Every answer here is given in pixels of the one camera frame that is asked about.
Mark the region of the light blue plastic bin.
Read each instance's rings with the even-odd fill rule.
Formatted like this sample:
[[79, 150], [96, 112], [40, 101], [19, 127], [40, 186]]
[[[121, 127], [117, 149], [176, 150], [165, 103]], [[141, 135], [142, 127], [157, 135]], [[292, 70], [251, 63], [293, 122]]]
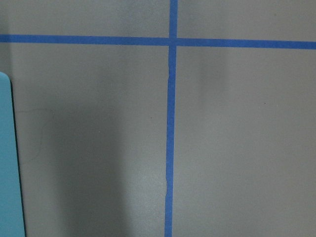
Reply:
[[24, 237], [11, 82], [0, 74], [0, 235]]

